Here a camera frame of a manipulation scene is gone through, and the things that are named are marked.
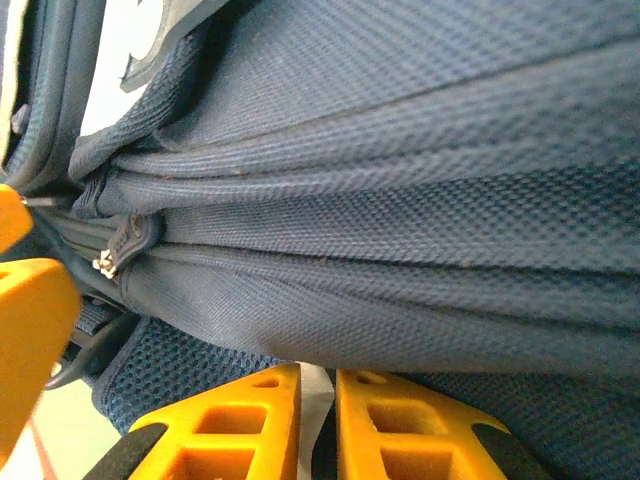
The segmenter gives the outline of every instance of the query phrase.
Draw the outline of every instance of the zipper slider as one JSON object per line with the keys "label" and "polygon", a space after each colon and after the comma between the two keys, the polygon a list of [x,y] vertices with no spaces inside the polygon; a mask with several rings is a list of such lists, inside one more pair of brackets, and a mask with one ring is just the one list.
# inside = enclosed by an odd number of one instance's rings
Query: zipper slider
{"label": "zipper slider", "polygon": [[112,279],[122,267],[158,243],[162,231],[160,215],[129,215],[107,242],[107,249],[93,261],[93,268]]}

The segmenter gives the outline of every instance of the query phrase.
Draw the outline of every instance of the zipper pull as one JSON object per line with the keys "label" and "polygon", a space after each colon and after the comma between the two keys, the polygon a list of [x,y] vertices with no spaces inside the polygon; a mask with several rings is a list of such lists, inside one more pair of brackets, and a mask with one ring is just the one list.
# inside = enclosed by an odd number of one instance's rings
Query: zipper pull
{"label": "zipper pull", "polygon": [[107,242],[107,249],[93,261],[93,268],[112,279],[136,256],[158,243],[162,231],[160,215],[129,215]]}

